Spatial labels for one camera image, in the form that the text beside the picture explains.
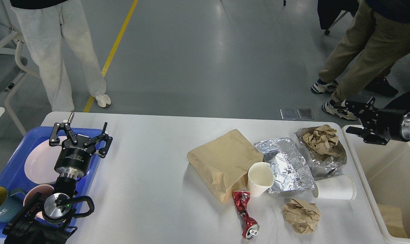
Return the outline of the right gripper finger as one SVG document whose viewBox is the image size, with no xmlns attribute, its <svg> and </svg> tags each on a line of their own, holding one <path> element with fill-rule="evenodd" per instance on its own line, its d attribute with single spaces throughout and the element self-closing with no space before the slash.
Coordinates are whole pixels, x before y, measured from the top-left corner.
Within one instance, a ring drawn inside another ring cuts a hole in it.
<svg viewBox="0 0 410 244">
<path fill-rule="evenodd" d="M 375 122 L 374 96 L 352 96 L 345 100 L 345 107 L 356 119 Z"/>
<path fill-rule="evenodd" d="M 388 139 L 381 138 L 366 128 L 349 126 L 346 129 L 346 133 L 357 135 L 358 137 L 363 138 L 363 141 L 368 144 L 386 145 L 388 143 Z"/>
</svg>

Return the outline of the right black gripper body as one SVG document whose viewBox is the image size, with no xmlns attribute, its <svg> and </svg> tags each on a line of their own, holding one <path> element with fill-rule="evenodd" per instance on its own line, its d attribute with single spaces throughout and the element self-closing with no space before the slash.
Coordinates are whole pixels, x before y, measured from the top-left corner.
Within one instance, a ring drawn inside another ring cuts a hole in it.
<svg viewBox="0 0 410 244">
<path fill-rule="evenodd" d="M 372 143 L 387 143 L 390 140 L 410 141 L 410 110 L 377 109 L 374 112 Z"/>
</svg>

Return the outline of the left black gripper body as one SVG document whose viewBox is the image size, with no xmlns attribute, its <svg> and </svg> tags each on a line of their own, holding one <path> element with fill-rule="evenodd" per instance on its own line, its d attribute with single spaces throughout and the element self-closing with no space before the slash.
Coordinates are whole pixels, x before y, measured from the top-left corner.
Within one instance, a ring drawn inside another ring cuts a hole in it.
<svg viewBox="0 0 410 244">
<path fill-rule="evenodd" d="M 62 150 L 58 156 L 54 170 L 60 177 L 78 179 L 86 176 L 90 161 L 94 153 L 94 146 L 75 146 L 70 142 L 62 143 Z"/>
</svg>

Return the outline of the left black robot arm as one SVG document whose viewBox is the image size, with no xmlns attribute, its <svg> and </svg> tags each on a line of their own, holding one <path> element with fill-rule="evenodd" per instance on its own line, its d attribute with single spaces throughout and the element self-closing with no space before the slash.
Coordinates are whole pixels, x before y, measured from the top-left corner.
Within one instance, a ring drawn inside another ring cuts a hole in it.
<svg viewBox="0 0 410 244">
<path fill-rule="evenodd" d="M 71 113 L 68 120 L 55 123 L 48 141 L 50 147 L 61 147 L 53 191 L 47 197 L 36 193 L 5 226 L 6 244 L 64 244 L 77 230 L 70 225 L 72 219 L 95 211 L 92 198 L 78 196 L 76 185 L 86 176 L 92 156 L 106 157 L 113 138 L 106 131 L 107 122 L 95 137 L 74 133 L 73 117 Z"/>
</svg>

